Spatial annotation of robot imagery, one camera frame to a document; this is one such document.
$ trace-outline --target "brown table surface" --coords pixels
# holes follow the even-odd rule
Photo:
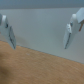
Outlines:
[[[84,84],[84,64],[0,41],[0,84]]]

